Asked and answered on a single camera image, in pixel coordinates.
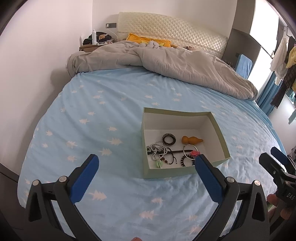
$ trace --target blue bed sheet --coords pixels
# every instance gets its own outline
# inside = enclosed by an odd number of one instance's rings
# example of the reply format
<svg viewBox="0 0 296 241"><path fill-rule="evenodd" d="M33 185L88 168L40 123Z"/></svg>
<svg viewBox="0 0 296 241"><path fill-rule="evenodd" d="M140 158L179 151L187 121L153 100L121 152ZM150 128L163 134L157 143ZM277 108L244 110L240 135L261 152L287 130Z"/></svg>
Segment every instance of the blue bed sheet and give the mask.
<svg viewBox="0 0 296 241"><path fill-rule="evenodd" d="M141 178L143 107L211 111L231 154L218 168L238 182L260 180L265 195L275 191L272 177L258 158L273 146L283 152L284 148L254 101L132 67L80 73L64 87L35 129L18 183L21 205L26 205L33 180L54 182L93 153L100 167L76 206L102 240L129 241L135 236L153 241L192 240L217 204L197 174Z"/></svg>

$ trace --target orange pillow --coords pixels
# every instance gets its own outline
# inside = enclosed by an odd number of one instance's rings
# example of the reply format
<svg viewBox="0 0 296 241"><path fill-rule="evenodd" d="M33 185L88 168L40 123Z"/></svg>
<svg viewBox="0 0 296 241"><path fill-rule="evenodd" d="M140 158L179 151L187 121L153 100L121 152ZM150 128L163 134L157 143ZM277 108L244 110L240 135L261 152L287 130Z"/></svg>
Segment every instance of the orange pillow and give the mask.
<svg viewBox="0 0 296 241"><path fill-rule="evenodd" d="M141 44L141 43L148 44L149 41L155 41L160 46L163 46L163 47L170 47L170 44L172 43L170 40L166 40L166 39L150 39L150 38L146 38L146 37L139 37L138 35L132 34L132 33L128 34L128 38L126 40L136 42L138 44Z"/></svg>

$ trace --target gray duvet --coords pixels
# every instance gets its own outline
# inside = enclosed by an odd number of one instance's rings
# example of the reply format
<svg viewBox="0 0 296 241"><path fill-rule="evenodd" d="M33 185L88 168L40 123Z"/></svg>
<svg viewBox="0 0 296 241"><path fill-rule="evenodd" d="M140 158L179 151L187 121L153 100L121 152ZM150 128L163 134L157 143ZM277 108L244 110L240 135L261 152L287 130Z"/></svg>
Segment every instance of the gray duvet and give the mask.
<svg viewBox="0 0 296 241"><path fill-rule="evenodd" d="M67 63L71 77L81 72L143 66L161 75L201 85L233 96L254 100L257 89L219 58L202 50L160 47L156 42L138 44L120 41L91 53L72 54Z"/></svg>

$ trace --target cardboard box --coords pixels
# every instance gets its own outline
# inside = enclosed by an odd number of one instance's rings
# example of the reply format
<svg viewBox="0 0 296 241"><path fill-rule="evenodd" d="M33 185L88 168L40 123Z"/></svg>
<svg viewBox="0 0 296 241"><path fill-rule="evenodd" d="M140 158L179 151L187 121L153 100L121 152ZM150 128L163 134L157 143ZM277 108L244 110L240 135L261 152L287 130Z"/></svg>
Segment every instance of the cardboard box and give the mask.
<svg viewBox="0 0 296 241"><path fill-rule="evenodd" d="M174 154L177 158L177 164L176 161L171 165L163 163L160 169L157 167L156 161L152 160L152 154L147 155L146 147L161 141L162 136L166 133L171 133L176 137L176 143L168 146L172 150L183 149L184 144L181 142L183 136L195 136L203 139L202 143L195 146L214 167L230 158L222 132L211 112L182 112L145 107L141 131L144 179L196 173L192 161L188 158L184 159L186 166L181 166L180 160L184 155L183 152ZM185 149L194 150L194 147L188 145ZM165 155L165 158L168 162L172 161L171 154Z"/></svg>

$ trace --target green pendant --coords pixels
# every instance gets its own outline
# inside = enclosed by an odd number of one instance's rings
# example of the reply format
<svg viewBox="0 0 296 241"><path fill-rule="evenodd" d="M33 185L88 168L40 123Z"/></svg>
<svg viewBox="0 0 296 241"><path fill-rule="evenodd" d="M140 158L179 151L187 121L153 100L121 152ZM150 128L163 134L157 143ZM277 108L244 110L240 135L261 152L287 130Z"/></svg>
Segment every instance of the green pendant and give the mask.
<svg viewBox="0 0 296 241"><path fill-rule="evenodd" d="M163 162L160 159L156 160L156 165L158 168L161 168L163 166Z"/></svg>

